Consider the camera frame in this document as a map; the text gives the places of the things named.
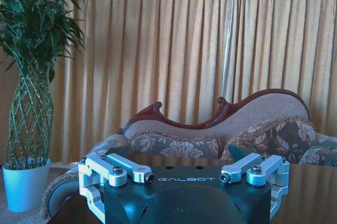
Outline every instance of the sofa backrest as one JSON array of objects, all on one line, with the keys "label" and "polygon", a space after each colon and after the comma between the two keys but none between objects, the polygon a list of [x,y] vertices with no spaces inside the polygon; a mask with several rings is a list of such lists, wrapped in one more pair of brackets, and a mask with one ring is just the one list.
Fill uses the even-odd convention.
[{"label": "sofa backrest", "polygon": [[266,90],[257,92],[237,103],[227,103],[218,99],[220,107],[208,121],[198,125],[184,125],[164,117],[157,102],[139,112],[129,120],[118,133],[128,139],[144,132],[159,132],[179,138],[195,138],[216,134],[222,144],[243,130],[266,120],[283,116],[302,116],[309,119],[308,109],[303,100],[286,90]]}]

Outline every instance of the bamboo plant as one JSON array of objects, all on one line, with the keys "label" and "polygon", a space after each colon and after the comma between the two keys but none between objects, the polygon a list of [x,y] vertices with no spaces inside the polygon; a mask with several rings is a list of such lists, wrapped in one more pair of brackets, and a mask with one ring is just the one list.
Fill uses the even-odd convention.
[{"label": "bamboo plant", "polygon": [[49,83],[54,64],[84,46],[71,16],[81,0],[0,0],[0,46],[17,66],[19,80],[10,115],[6,160],[14,170],[46,164],[53,120]]}]

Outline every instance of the carved wooden trim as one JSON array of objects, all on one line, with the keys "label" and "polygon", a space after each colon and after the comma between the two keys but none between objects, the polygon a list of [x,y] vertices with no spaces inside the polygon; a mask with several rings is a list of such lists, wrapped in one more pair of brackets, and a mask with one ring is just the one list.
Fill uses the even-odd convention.
[{"label": "carved wooden trim", "polygon": [[184,129],[201,130],[201,129],[211,128],[211,127],[225,121],[226,119],[228,119],[231,115],[236,113],[239,109],[241,109],[246,104],[253,101],[254,99],[256,99],[260,96],[263,96],[263,95],[271,94],[271,93],[287,94],[287,95],[291,95],[291,96],[297,98],[299,101],[301,101],[301,103],[305,107],[306,112],[308,113],[308,117],[309,117],[308,108],[306,107],[304,101],[297,94],[295,94],[291,91],[288,91],[288,90],[283,90],[283,89],[269,89],[269,90],[263,90],[263,91],[256,92],[256,93],[248,96],[247,98],[245,98],[244,100],[242,100],[242,101],[240,101],[236,104],[231,104],[231,103],[227,102],[226,99],[221,96],[217,99],[217,102],[219,103],[219,108],[217,109],[217,112],[209,120],[207,120],[203,123],[200,123],[200,124],[196,124],[196,125],[180,124],[180,123],[177,123],[175,121],[172,121],[172,120],[168,119],[167,117],[165,117],[160,112],[160,108],[162,107],[162,103],[156,102],[154,104],[149,105],[148,107],[146,107],[145,109],[143,109],[139,113],[137,113],[135,116],[133,116],[126,123],[124,128],[121,128],[121,129],[117,130],[117,133],[118,134],[124,134],[131,124],[133,124],[133,123],[135,123],[136,121],[139,121],[139,120],[156,120],[156,121],[160,121],[160,122],[163,122],[165,124],[168,124],[168,125],[175,126],[177,128],[184,128]]}]

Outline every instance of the braided plant stem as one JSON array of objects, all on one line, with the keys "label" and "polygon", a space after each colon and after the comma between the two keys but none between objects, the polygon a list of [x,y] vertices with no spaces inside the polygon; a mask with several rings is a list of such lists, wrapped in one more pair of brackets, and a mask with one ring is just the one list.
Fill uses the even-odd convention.
[{"label": "braided plant stem", "polygon": [[47,163],[53,122],[53,101],[47,68],[29,63],[19,66],[19,81],[9,113],[6,158],[10,169],[24,170]]}]

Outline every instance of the logo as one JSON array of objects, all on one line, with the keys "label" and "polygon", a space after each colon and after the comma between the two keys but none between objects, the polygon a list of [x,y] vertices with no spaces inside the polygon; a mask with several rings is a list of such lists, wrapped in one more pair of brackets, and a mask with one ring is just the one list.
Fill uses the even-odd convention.
[{"label": "logo", "polygon": [[162,182],[203,182],[203,181],[213,181],[215,178],[158,178],[158,181]]}]

